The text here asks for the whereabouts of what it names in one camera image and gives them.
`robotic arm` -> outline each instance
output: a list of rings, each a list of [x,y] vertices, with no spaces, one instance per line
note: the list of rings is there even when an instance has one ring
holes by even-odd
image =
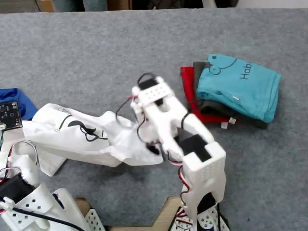
[[[184,183],[182,208],[193,221],[190,230],[197,230],[199,216],[213,211],[223,200],[226,153],[202,122],[194,114],[188,113],[161,77],[154,77],[151,73],[145,75],[151,75],[152,78],[138,83],[132,89],[134,98],[131,107],[139,122],[143,123],[139,135],[148,143],[157,143],[158,140],[163,151],[182,165],[184,176],[179,169],[179,176]],[[176,141],[179,128],[192,136]],[[210,228],[210,225],[204,224],[204,230],[207,227]]]

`wooden board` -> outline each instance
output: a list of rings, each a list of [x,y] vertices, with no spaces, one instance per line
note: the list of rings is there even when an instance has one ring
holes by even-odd
[[[179,197],[169,197],[152,227],[112,227],[110,231],[167,231],[180,202]]]

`stack of folded shirts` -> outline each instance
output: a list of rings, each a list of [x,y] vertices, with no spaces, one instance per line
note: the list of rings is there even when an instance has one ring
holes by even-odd
[[[274,119],[281,75],[241,59],[210,54],[182,67],[186,99],[202,122],[241,121],[266,128]]]

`wooden base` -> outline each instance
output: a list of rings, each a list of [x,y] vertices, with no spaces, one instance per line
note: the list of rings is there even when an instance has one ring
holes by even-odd
[[[87,214],[90,209],[88,202],[85,199],[76,199],[75,201],[81,213],[84,215]],[[169,197],[154,225],[151,227],[111,227],[109,231],[167,231],[180,206],[180,202],[179,197]]]

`circuit board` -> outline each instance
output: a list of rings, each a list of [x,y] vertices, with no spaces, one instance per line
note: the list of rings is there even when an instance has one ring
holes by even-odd
[[[0,103],[0,123],[6,125],[5,130],[23,127],[17,101]]]

